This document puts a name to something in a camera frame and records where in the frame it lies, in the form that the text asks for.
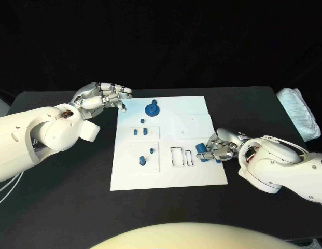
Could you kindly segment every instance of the white board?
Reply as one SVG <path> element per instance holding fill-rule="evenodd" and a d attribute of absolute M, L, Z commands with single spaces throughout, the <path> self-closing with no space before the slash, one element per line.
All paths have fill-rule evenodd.
<path fill-rule="evenodd" d="M 160 107 L 156 117 L 144 112 L 153 99 Z M 196 145 L 208 143 L 215 133 L 205 97 L 133 98 L 123 102 L 127 112 L 119 114 L 111 191 L 228 184 L 224 164 L 196 158 Z"/>

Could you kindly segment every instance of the blue cylinder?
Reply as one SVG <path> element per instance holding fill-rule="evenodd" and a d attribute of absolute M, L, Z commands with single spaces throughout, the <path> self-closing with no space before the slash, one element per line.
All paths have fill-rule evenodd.
<path fill-rule="evenodd" d="M 206 146 L 205 146 L 205 144 L 198 144 L 196 145 L 196 150 L 198 150 L 198 153 L 203 153 L 203 152 L 208 152 L 208 149 L 206 149 Z M 200 159 L 200 161 L 202 162 L 208 162 L 209 161 L 209 159 Z"/>
<path fill-rule="evenodd" d="M 218 149 L 215 149 L 213 151 L 216 151 L 216 150 L 218 150 Z M 216 163 L 222 163 L 222 161 L 216 159 Z"/>
<path fill-rule="evenodd" d="M 146 111 L 146 114 L 150 117 L 154 117 L 154 116 L 159 115 L 159 113 L 160 113 L 160 107 L 157 105 L 157 100 L 153 100 L 153 103 L 150 105 L 147 105 L 144 111 Z"/>
<path fill-rule="evenodd" d="M 140 165 L 142 165 L 142 166 L 146 166 L 146 159 L 144 159 L 144 156 L 140 157 Z"/>

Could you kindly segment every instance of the white towel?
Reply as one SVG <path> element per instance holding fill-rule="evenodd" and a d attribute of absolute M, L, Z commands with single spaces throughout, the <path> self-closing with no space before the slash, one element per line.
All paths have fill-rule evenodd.
<path fill-rule="evenodd" d="M 277 93 L 277 96 L 294 121 L 294 125 L 301 133 L 304 141 L 307 142 L 317 139 L 321 135 L 320 126 L 301 96 L 301 91 L 298 89 L 284 88 Z"/>

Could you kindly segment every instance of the table surface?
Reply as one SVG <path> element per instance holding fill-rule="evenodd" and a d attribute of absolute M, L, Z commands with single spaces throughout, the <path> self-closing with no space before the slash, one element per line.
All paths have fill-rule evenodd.
<path fill-rule="evenodd" d="M 205 96 L 215 128 L 305 146 L 268 87 L 137 90 L 133 95 Z M 11 113 L 68 103 L 72 96 L 25 92 Z M 322 237 L 321 205 L 287 188 L 275 195 L 258 190 L 238 175 L 236 159 L 225 162 L 228 185 L 110 191 L 117 116 L 108 108 L 91 120 L 101 126 L 96 142 L 80 139 L 25 172 L 0 204 L 2 248 L 87 248 L 126 231 L 170 222 L 234 225 L 282 239 Z"/>

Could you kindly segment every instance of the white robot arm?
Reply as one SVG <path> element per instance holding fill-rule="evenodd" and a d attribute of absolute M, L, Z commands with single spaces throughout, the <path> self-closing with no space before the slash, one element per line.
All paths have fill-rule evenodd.
<path fill-rule="evenodd" d="M 107 107 L 126 112 L 123 99 L 131 89 L 110 83 L 91 83 L 70 104 L 42 107 L 0 118 L 0 182 L 65 151 L 78 138 L 94 141 L 100 126 L 87 121 Z"/>
<path fill-rule="evenodd" d="M 219 128 L 208 143 L 209 152 L 198 158 L 226 161 L 239 158 L 239 175 L 268 193 L 278 193 L 282 186 L 295 191 L 307 200 L 322 203 L 322 154 L 303 155 L 271 136 L 252 139 L 245 134 Z"/>

